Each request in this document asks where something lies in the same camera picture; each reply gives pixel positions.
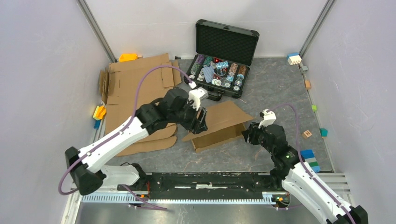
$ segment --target wall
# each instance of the wall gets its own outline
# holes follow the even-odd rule
[[[0,223],[56,224],[64,151],[91,140],[109,61],[73,0],[2,1],[0,33]]]
[[[256,57],[298,52],[326,0],[86,0],[116,57],[195,54],[195,22],[257,30]]]
[[[337,1],[303,59],[335,166],[370,223],[381,224],[396,219],[395,7]]]

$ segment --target brown cardboard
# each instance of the brown cardboard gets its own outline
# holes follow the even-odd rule
[[[132,115],[136,90],[141,78],[152,68],[164,64],[178,67],[177,62],[171,63],[169,61],[168,54],[163,54],[127,62],[112,63],[109,65],[107,75],[106,72],[101,71],[99,90],[102,93],[102,99],[105,98],[106,100],[107,109],[105,134],[120,126]],[[179,72],[174,72],[171,68],[156,69],[142,83],[137,107],[150,103],[154,99],[164,97],[170,88],[179,83],[181,83]],[[169,124],[165,129],[159,130],[130,145],[118,155],[169,148],[176,142],[176,137],[172,137],[176,131],[177,126]]]
[[[200,134],[189,133],[182,141],[192,140],[197,153],[242,137],[243,122],[252,120],[234,102],[226,101],[207,108],[208,130]]]

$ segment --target cable connector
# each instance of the cable connector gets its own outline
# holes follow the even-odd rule
[[[204,88],[199,87],[198,89],[190,90],[188,92],[188,100],[193,100],[192,108],[196,111],[201,107],[201,100],[208,98],[209,94]]]
[[[260,122],[259,128],[262,126],[266,127],[268,125],[271,125],[276,120],[275,113],[272,111],[268,112],[268,110],[263,110],[262,112],[260,112],[260,117],[263,118],[263,120]]]
[[[190,86],[190,88],[191,88],[192,90],[195,89],[195,88],[197,87],[197,84],[196,84],[195,82],[188,83],[188,85]]]

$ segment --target robotic arm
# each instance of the robotic arm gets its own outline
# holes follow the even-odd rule
[[[95,143],[80,150],[74,147],[67,149],[65,156],[68,168],[88,155],[70,171],[80,194],[88,195],[101,186],[132,185],[143,177],[145,174],[137,164],[122,167],[105,164],[131,144],[164,129],[168,123],[181,124],[193,134],[206,131],[206,109],[201,108],[200,104],[207,97],[208,92],[203,88],[189,93],[180,88],[171,89],[165,97],[142,105],[135,117],[129,117],[121,126]],[[94,147],[99,148],[90,153]]]
[[[351,217],[354,223],[368,224],[367,212],[361,206],[354,208],[337,195],[288,145],[284,128],[273,124],[275,114],[264,110],[260,115],[263,121],[253,122],[242,134],[247,143],[261,145],[271,154],[273,186],[294,195],[321,224],[349,224],[353,223]]]

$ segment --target wooden cube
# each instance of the wooden cube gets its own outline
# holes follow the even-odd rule
[[[306,90],[310,90],[311,89],[311,82],[310,81],[308,81],[308,80],[305,81],[305,88],[306,88]]]
[[[309,130],[306,130],[305,132],[303,132],[303,133],[301,134],[301,136],[302,136],[304,139],[308,139],[309,137],[312,136],[312,133],[311,133]]]

